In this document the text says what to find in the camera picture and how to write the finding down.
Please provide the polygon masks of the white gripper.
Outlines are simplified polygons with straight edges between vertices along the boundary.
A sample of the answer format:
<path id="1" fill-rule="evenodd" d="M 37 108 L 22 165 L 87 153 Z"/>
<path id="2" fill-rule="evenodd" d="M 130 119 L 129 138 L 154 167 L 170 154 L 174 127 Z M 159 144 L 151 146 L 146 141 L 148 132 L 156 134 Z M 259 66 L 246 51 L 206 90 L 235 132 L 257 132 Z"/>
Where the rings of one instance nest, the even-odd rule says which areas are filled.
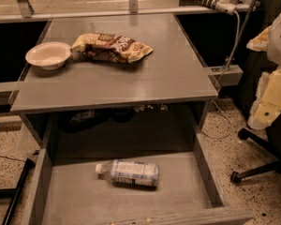
<path id="1" fill-rule="evenodd" d="M 266 52 L 270 61 L 281 66 L 281 13 L 272 26 L 250 39 L 246 48 Z M 272 73 L 263 72 L 259 79 L 256 100 L 251 107 L 248 125 L 257 130 L 269 127 L 281 113 L 281 67 Z"/>

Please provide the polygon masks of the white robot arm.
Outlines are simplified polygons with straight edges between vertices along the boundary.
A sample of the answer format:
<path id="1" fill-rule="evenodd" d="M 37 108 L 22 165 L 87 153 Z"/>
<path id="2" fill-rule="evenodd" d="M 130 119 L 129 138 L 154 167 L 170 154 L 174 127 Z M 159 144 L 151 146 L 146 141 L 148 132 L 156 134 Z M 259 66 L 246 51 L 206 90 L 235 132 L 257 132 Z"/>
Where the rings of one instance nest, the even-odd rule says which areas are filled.
<path id="1" fill-rule="evenodd" d="M 277 64 L 272 72 L 263 72 L 259 78 L 256 100 L 250 110 L 248 125 L 253 129 L 265 129 L 281 113 L 281 13 L 273 23 L 246 47 L 256 52 L 266 52 L 269 61 Z"/>

